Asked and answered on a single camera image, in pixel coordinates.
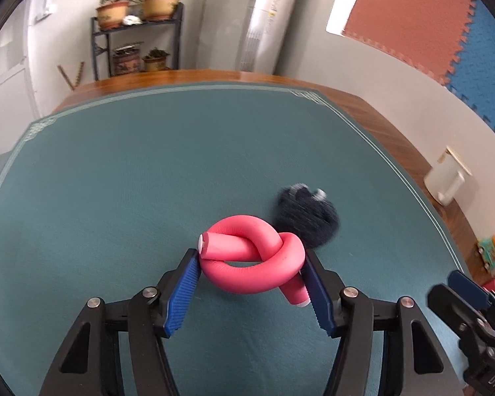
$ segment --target white pitcher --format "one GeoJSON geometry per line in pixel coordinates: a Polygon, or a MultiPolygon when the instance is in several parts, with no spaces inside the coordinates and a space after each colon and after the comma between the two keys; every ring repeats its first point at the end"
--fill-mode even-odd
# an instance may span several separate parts
{"type": "Polygon", "coordinates": [[[447,146],[438,159],[438,165],[426,175],[423,182],[434,199],[442,205],[447,205],[468,176],[471,176],[470,169],[462,162],[460,156],[447,146]]]}

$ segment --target screw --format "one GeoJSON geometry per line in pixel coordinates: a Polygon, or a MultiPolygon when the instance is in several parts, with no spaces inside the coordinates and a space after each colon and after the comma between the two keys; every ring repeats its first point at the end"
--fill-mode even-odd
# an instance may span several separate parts
{"type": "Polygon", "coordinates": [[[414,300],[412,298],[409,298],[409,296],[404,296],[400,300],[400,304],[402,304],[405,308],[412,308],[414,307],[414,300]]]}
{"type": "Polygon", "coordinates": [[[158,294],[158,290],[155,287],[146,287],[143,289],[143,296],[146,298],[153,298],[158,294]]]}
{"type": "Polygon", "coordinates": [[[92,298],[88,300],[86,305],[88,305],[90,308],[97,308],[99,305],[101,305],[101,300],[99,298],[92,298]]]}
{"type": "Polygon", "coordinates": [[[356,298],[359,294],[359,290],[357,290],[355,287],[345,287],[343,289],[343,293],[349,298],[356,298]]]}

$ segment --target wooden stick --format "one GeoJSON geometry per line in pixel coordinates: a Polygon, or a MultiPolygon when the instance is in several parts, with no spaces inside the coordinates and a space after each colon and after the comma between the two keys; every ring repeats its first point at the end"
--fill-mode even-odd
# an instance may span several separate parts
{"type": "Polygon", "coordinates": [[[70,89],[72,91],[75,91],[75,87],[73,86],[73,84],[70,81],[70,78],[68,77],[68,75],[66,74],[66,72],[64,72],[64,69],[60,65],[57,65],[57,68],[61,72],[62,76],[64,77],[64,80],[66,80],[66,83],[68,84],[68,86],[70,87],[70,89]]]}
{"type": "Polygon", "coordinates": [[[81,84],[83,69],[84,61],[81,62],[81,65],[79,66],[79,72],[77,73],[77,77],[75,78],[75,87],[78,87],[81,84]]]}

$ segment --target pink knotted toy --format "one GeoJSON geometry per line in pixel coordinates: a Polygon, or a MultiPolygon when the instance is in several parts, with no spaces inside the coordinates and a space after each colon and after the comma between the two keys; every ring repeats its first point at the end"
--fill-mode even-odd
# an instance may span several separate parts
{"type": "Polygon", "coordinates": [[[292,305],[310,303],[299,275],[305,262],[301,240],[277,233],[264,220],[242,215],[222,219],[200,235],[198,253],[204,274],[223,290],[246,295],[279,287],[292,305]],[[225,261],[262,263],[237,268],[225,261]]]}

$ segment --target black yarn ball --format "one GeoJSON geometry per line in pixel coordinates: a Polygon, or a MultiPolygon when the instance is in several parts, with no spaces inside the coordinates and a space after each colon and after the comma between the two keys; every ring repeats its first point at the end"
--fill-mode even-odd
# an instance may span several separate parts
{"type": "Polygon", "coordinates": [[[339,217],[325,192],[317,189],[312,194],[308,186],[299,183],[281,192],[273,227],[297,235],[305,248],[316,248],[334,236],[339,217]]]}

